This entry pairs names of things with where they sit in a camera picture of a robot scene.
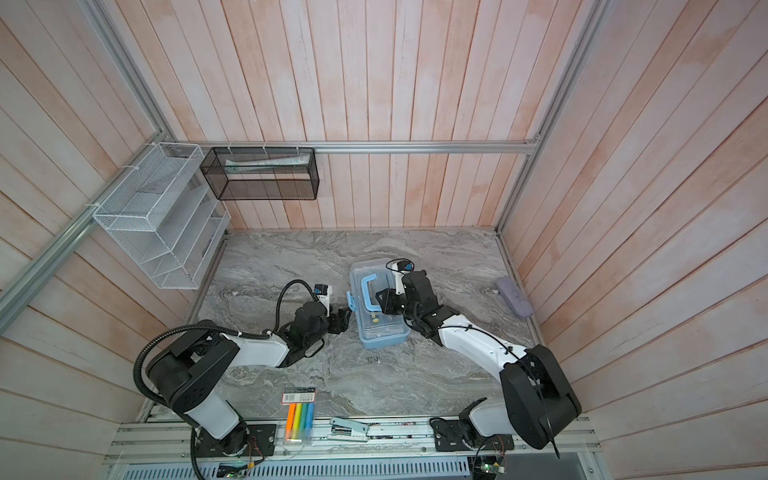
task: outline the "wood panel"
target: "wood panel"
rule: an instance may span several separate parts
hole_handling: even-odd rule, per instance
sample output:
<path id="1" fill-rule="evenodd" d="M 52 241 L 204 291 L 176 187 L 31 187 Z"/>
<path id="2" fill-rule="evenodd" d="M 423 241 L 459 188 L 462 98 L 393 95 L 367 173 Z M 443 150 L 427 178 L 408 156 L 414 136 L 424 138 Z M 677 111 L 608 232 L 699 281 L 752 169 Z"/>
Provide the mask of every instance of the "wood panel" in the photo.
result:
<path id="1" fill-rule="evenodd" d="M 593 5 L 106 3 L 161 109 L 175 120 L 174 133 L 189 141 L 525 139 L 540 128 Z M 238 201 L 233 227 L 488 227 L 514 185 L 517 160 L 321 157 L 317 200 Z"/>
<path id="2" fill-rule="evenodd" d="M 642 8 L 606 18 L 503 237 L 615 478 L 762 478 L 768 2 Z"/>
<path id="3" fill-rule="evenodd" d="M 186 13 L 185 21 L 199 24 L 199 12 Z M 125 29 L 125 19 L 116 25 Z M 205 47 L 195 54 L 211 56 L 209 38 L 194 40 Z M 129 50 L 139 50 L 135 42 L 127 42 Z M 138 64 L 151 71 L 143 58 Z M 0 2 L 0 83 L 0 288 L 6 288 L 155 128 L 77 0 Z M 162 90 L 154 77 L 147 83 Z M 180 131 L 165 104 L 161 99 Z M 190 116 L 183 123 L 190 119 L 197 121 Z M 228 125 L 243 128 L 239 118 Z M 90 478 L 118 424 L 134 421 L 144 404 L 131 374 L 135 356 L 149 339 L 179 325 L 188 304 L 175 290 L 157 289 L 105 232 L 86 239 L 0 339 L 6 476 L 42 478 L 58 468 L 67 477 Z"/>

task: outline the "yellow highlighter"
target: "yellow highlighter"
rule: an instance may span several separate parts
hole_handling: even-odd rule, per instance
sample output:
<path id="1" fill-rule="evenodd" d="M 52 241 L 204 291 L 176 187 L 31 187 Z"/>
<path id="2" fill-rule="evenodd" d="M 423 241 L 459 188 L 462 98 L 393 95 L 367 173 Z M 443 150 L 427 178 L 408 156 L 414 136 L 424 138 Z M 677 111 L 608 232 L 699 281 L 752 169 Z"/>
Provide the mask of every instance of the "yellow highlighter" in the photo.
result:
<path id="1" fill-rule="evenodd" d="M 293 427 L 293 416 L 296 414 L 296 404 L 291 403 L 288 407 L 288 421 L 286 422 L 286 440 L 291 438 L 291 428 Z"/>
<path id="2" fill-rule="evenodd" d="M 299 424 L 301 423 L 301 410 L 302 410 L 302 404 L 297 403 L 296 404 L 296 411 L 293 413 L 293 426 L 291 428 L 291 440 L 298 440 L 299 439 Z"/>

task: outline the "gray marble surface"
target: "gray marble surface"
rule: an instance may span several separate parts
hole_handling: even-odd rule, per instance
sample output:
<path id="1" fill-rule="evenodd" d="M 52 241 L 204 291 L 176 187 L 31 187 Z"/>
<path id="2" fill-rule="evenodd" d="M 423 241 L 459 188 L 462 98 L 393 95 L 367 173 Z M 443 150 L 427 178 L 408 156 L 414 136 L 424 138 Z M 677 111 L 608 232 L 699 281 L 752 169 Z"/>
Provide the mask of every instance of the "gray marble surface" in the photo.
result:
<path id="1" fill-rule="evenodd" d="M 235 233 L 200 318 L 243 331 L 272 328 L 277 296 L 294 278 L 332 285 L 332 304 L 346 306 L 349 266 L 384 257 L 413 260 L 427 271 L 442 303 L 513 343 L 532 345 L 525 321 L 495 291 L 496 279 L 507 272 L 487 230 Z M 283 299 L 282 323 L 293 320 L 307 298 L 301 286 L 292 287 Z M 364 349 L 354 317 L 347 332 L 326 336 L 326 347 L 312 359 L 286 369 L 235 367 L 217 388 L 249 419 L 285 416 L 280 397 L 288 386 L 318 388 L 317 416 L 450 415 L 479 397 L 501 395 L 498 381 L 476 364 L 416 332 L 401 345 Z"/>

